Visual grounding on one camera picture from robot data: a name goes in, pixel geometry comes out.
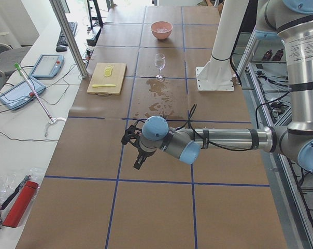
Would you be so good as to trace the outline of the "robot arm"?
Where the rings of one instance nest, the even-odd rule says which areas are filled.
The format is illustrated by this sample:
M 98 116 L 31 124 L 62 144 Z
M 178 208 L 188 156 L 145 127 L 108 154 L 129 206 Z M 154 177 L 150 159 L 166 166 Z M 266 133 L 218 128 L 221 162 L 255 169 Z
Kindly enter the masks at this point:
M 172 128 L 163 117 L 152 116 L 142 128 L 130 125 L 122 138 L 122 144 L 138 149 L 136 169 L 157 149 L 192 164 L 201 149 L 219 147 L 278 153 L 313 173 L 313 1 L 259 1 L 256 32 L 284 40 L 291 122 L 262 129 L 195 129 L 189 122 Z

